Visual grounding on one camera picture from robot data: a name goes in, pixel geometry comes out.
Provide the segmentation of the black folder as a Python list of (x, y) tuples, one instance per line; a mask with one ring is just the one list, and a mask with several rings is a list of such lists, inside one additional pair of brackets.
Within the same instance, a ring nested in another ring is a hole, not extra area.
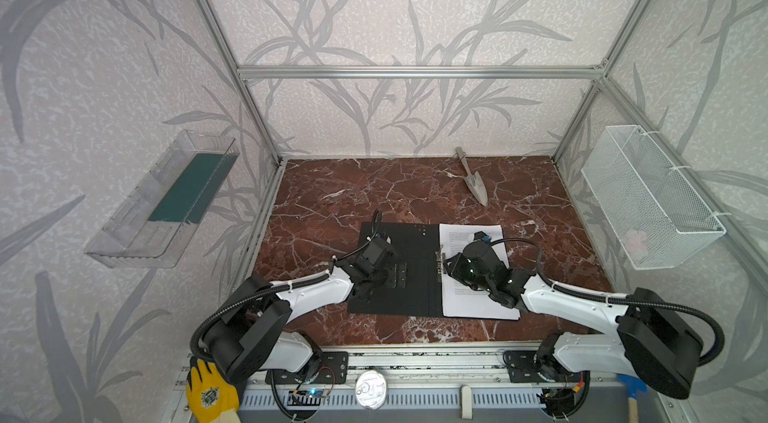
[(353, 314), (463, 318), (516, 321), (517, 309), (505, 308), (487, 294), (442, 277), (443, 261), (460, 252), (478, 231), (496, 239), (499, 225), (444, 225), (383, 223), (380, 231), (390, 239), (394, 258), (383, 286), (366, 301), (348, 300)]

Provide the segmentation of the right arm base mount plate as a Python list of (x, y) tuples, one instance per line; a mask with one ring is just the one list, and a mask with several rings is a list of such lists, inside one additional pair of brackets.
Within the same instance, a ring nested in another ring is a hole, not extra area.
[(539, 351), (507, 350), (502, 355), (503, 364), (512, 383), (575, 385), (581, 380), (579, 373), (572, 373), (553, 356)]

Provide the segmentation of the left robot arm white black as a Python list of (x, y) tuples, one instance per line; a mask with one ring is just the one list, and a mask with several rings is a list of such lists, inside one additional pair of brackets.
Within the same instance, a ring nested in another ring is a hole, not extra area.
[(397, 273), (395, 259), (390, 238), (376, 234), (319, 273), (272, 282), (252, 276), (198, 326), (190, 350), (232, 385), (261, 371), (311, 382), (324, 366), (323, 351), (306, 333), (286, 326), (320, 308), (370, 297)]

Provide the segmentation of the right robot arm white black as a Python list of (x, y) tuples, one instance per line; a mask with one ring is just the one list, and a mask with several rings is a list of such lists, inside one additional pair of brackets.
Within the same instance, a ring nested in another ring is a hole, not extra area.
[(557, 317), (588, 328), (586, 335), (557, 332), (544, 339), (534, 365), (554, 380), (566, 373), (631, 376), (667, 397), (691, 394), (696, 371), (716, 358), (724, 334), (709, 315), (663, 300), (651, 290), (605, 293), (564, 284), (544, 272), (509, 268), (495, 252), (504, 239), (479, 234), (444, 260), (442, 271), (507, 309)]

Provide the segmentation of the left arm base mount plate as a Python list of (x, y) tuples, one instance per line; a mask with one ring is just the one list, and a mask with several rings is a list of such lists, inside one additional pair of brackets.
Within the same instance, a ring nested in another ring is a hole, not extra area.
[(298, 384), (343, 384), (347, 380), (349, 353), (346, 351), (323, 352), (310, 358), (307, 365), (297, 373), (287, 370), (268, 370), (266, 383), (277, 385)]

